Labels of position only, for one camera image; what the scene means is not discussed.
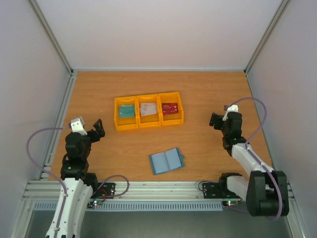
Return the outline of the blue leather card holder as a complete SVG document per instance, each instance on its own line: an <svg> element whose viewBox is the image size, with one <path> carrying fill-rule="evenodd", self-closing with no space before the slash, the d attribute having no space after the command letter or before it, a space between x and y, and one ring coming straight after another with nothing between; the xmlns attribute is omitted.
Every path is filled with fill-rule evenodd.
<svg viewBox="0 0 317 238"><path fill-rule="evenodd" d="M169 173L185 167L184 156L178 147L149 156L153 175Z"/></svg>

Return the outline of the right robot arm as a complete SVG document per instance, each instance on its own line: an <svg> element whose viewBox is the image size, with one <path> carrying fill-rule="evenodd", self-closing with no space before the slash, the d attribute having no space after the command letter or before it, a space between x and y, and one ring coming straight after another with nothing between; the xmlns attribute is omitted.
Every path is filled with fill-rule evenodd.
<svg viewBox="0 0 317 238"><path fill-rule="evenodd" d="M268 166L242 136L242 115L230 111L224 115L212 113L209 125L222 132L223 147L247 173L245 180L240 174L222 174L218 190L223 196L233 193L246 202L253 217L265 216L279 219L289 213L287 176Z"/></svg>

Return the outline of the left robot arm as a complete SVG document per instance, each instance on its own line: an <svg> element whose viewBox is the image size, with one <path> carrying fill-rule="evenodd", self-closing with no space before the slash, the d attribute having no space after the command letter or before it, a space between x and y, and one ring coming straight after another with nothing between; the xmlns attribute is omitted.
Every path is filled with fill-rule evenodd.
<svg viewBox="0 0 317 238"><path fill-rule="evenodd" d="M89 131L81 117L69 125L71 132L65 138L66 154L60 171L62 185L47 238L80 237L87 204L100 191L96 174L88 172L88 156L92 143L105 136L102 120L98 119Z"/></svg>

